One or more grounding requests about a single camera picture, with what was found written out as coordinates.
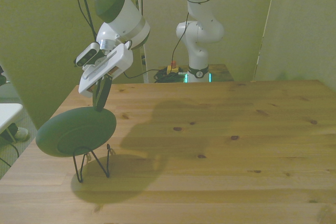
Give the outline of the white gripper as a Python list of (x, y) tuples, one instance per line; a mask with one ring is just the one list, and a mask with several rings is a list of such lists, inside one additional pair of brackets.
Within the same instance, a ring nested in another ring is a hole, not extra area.
[(106, 104), (112, 79), (131, 67), (132, 44), (119, 44), (107, 55), (100, 50), (100, 45), (93, 42), (78, 56), (78, 66), (83, 74), (79, 82), (78, 92), (88, 98), (92, 97), (92, 106), (101, 112)]

